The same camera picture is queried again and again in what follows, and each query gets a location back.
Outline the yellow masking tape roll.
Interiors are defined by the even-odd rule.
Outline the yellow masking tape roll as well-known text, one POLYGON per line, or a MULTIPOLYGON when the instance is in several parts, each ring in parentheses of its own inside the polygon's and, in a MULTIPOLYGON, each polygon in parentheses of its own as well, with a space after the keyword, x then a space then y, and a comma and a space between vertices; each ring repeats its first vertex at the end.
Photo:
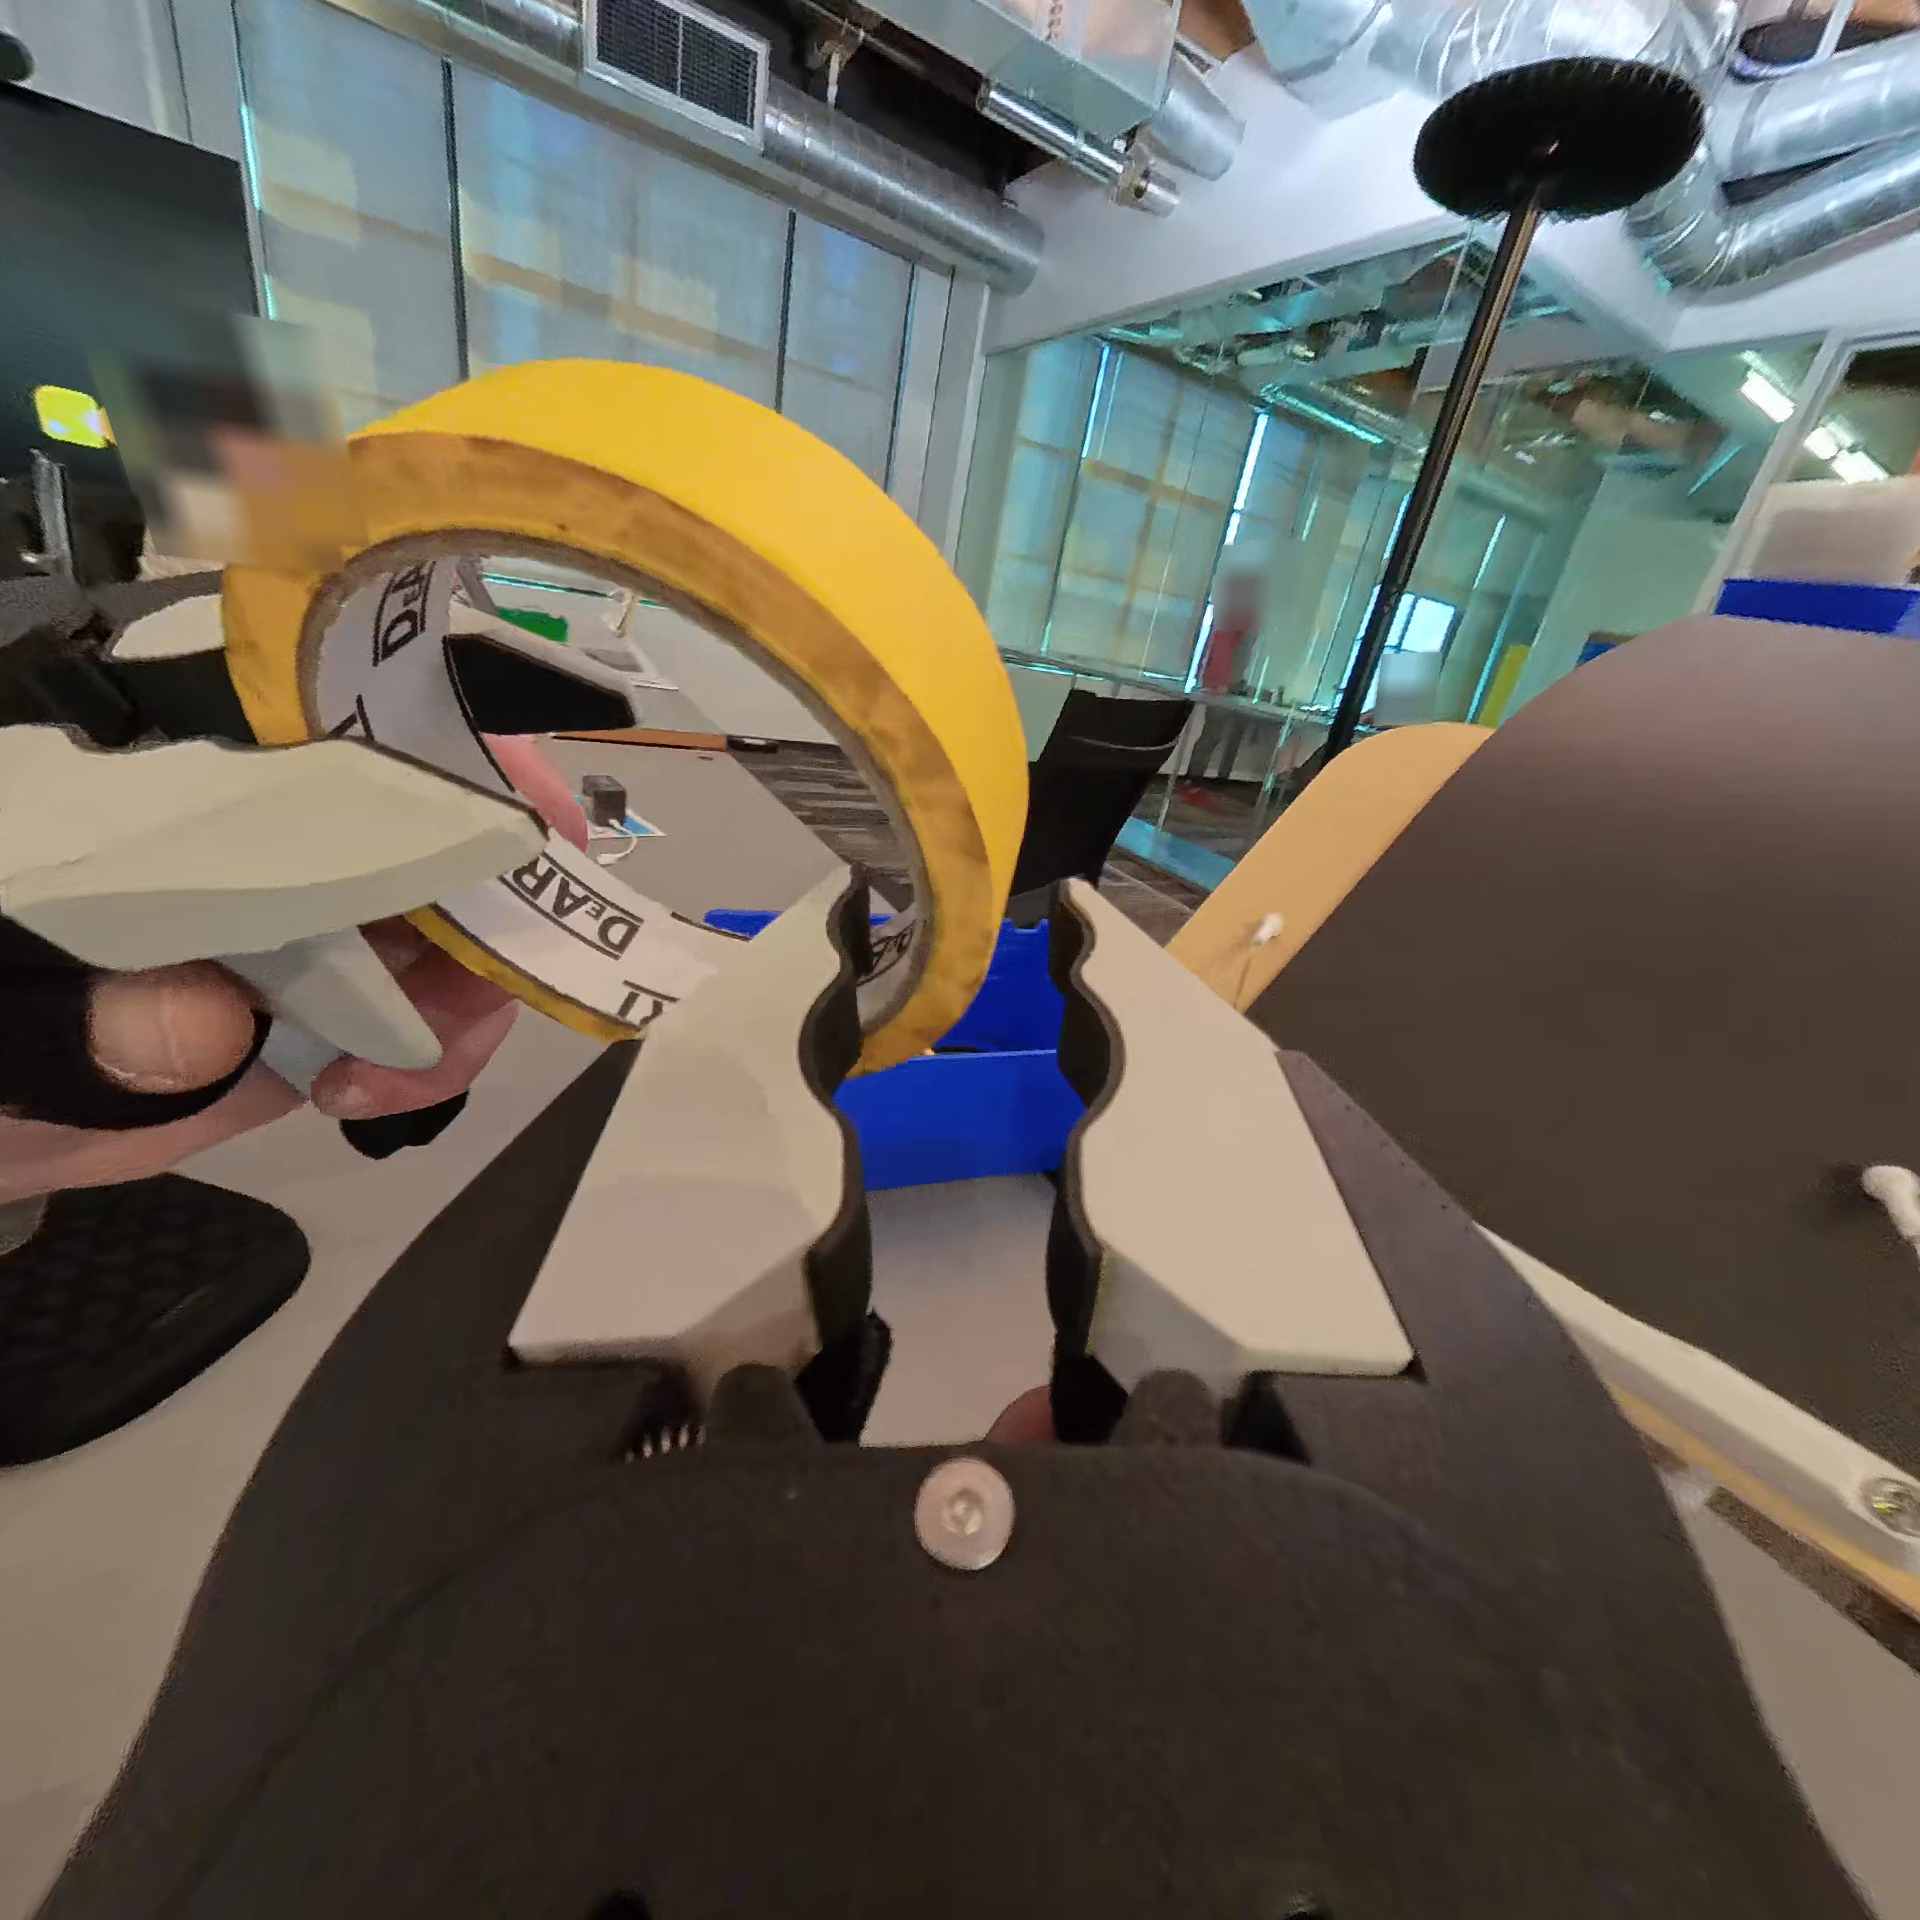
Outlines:
POLYGON ((229 566, 229 677, 260 744, 371 744, 514 800, 447 636, 457 560, 552 560, 683 613, 876 782, 915 905, 858 980, 859 1072, 920 1058, 981 986, 1026 816, 1018 697, 975 599, 837 448, 696 375, 560 359, 347 438, 349 542, 229 566))

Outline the silver rectangular duct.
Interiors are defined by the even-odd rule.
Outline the silver rectangular duct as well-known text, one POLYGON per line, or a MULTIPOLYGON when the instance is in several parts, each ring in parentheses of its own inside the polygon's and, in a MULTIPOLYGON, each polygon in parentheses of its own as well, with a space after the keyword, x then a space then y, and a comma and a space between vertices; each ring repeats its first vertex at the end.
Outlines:
POLYGON ((1187 178, 1218 180, 1244 122, 1184 48, 1171 1, 866 1, 852 20, 899 58, 967 71, 975 109, 1101 188, 1173 213, 1187 178))

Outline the person's left hand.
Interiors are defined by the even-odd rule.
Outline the person's left hand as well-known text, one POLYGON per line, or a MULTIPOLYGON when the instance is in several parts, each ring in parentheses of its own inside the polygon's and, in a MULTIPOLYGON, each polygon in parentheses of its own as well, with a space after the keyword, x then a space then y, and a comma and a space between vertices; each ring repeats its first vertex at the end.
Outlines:
POLYGON ((265 1017, 224 967, 93 970, 5 924, 5 1204, 139 1181, 301 1106, 383 1126, 464 1097, 516 1002, 408 921, 375 924, 369 944, 442 1056, 420 1072, 338 1058, 300 1093, 260 1062, 265 1017))

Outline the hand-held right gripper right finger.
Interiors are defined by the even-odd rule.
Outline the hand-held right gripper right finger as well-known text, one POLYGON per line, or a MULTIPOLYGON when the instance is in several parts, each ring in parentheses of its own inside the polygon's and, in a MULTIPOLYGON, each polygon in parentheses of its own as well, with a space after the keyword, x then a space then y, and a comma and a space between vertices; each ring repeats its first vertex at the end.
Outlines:
POLYGON ((1403 1325, 1281 1052, 1084 880, 1048 918, 1081 1100, 1048 1244, 1060 1368, 1392 1378, 1403 1325))

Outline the blue plastic bin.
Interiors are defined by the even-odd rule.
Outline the blue plastic bin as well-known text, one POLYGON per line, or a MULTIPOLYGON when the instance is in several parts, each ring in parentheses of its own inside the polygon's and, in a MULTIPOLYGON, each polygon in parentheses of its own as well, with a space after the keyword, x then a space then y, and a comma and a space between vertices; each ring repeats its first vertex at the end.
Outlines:
POLYGON ((946 1040, 831 1090, 863 1052, 858 973, 903 961, 922 924, 855 927, 863 885, 828 877, 773 911, 715 909, 709 986, 664 1020, 594 1148, 587 1186, 616 1138, 653 1157, 631 1194, 690 1244, 733 1246, 747 1273, 855 1224, 876 1189, 1024 1177, 1064 1162, 1085 1106, 1059 1066, 1064 996, 1048 929, 1003 927, 964 1009, 967 1046, 946 1040))
POLYGON ((1916 585, 1727 577, 1712 609, 1721 616, 1919 640, 1916 585))

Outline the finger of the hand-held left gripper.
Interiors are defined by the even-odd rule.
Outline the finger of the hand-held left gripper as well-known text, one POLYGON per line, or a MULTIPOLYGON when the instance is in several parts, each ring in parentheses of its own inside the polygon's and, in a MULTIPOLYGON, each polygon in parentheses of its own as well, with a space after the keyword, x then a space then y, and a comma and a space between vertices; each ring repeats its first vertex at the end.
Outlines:
MULTIPOLYGON (((498 615, 456 602, 442 652, 476 734, 559 736, 633 724, 624 677, 498 615)), ((219 601, 184 599, 133 618, 108 641, 106 666, 145 727, 163 738, 257 740, 229 671, 219 601)))
POLYGON ((96 969, 271 952, 409 913, 545 847, 523 802, 369 742, 109 752, 3 734, 5 918, 96 969))

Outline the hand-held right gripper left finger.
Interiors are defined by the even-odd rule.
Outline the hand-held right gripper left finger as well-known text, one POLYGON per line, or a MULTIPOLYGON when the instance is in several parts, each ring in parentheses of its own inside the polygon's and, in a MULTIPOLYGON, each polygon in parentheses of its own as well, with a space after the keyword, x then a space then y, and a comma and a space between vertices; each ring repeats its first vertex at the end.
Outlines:
POLYGON ((873 1293, 858 1138, 869 887, 840 868, 641 1044, 512 1325, 528 1365, 802 1368, 873 1293))

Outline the black office chair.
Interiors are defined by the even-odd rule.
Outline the black office chair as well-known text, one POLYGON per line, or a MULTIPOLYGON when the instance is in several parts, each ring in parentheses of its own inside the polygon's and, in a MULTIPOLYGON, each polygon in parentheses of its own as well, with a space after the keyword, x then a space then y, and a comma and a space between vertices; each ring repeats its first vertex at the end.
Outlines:
POLYGON ((1075 687, 1029 767, 1007 918, 1034 927, 1065 880, 1100 885, 1121 829, 1175 754, 1194 702, 1075 687))

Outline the black disc pole stand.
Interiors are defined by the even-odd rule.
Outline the black disc pole stand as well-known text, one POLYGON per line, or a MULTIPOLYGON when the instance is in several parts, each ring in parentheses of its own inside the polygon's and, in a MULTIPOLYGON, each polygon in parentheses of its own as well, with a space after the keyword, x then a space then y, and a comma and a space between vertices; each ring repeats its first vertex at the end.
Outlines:
POLYGON ((1657 64, 1595 54, 1495 71, 1448 96, 1426 116, 1413 149, 1417 185, 1429 201, 1466 222, 1499 222, 1499 233, 1385 550, 1322 760, 1345 754, 1356 740, 1364 694, 1377 680, 1536 230, 1551 218, 1597 218, 1656 193, 1697 153, 1704 128, 1706 105, 1689 80, 1657 64))

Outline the large silver ceiling duct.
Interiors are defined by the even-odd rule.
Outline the large silver ceiling duct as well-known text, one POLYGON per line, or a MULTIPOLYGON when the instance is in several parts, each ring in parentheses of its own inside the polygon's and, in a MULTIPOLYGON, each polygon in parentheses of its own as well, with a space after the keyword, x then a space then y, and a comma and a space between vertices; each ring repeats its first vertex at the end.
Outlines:
POLYGON ((1276 77, 1322 111, 1392 88, 1436 109, 1508 65, 1618 57, 1706 108, 1680 173, 1618 209, 1656 279, 1721 295, 1916 224, 1916 4, 1247 1, 1276 77))

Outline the wooden board with black panel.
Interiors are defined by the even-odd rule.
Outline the wooden board with black panel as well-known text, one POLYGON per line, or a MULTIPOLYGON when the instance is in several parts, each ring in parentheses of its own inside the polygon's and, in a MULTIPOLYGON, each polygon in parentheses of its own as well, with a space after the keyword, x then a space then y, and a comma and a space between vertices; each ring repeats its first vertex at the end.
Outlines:
POLYGON ((1916 640, 1692 615, 1340 754, 1171 937, 1663 1448, 1916 1616, 1916 640))

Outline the white air vent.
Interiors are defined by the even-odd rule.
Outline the white air vent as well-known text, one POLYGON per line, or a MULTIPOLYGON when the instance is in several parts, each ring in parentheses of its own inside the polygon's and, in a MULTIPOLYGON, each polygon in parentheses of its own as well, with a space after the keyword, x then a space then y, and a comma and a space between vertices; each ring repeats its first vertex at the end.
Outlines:
POLYGON ((744 151, 763 149, 773 45, 690 1, 583 1, 583 71, 744 151))

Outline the black television screen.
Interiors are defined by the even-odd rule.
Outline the black television screen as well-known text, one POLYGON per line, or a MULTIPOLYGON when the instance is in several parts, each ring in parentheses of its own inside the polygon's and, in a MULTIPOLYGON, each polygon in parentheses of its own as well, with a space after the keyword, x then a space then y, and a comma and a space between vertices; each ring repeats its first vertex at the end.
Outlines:
POLYGON ((33 457, 85 489, 129 490, 115 448, 45 438, 33 389, 120 399, 191 448, 202 428, 273 422, 241 166, 26 84, 3 96, 3 476, 33 457))

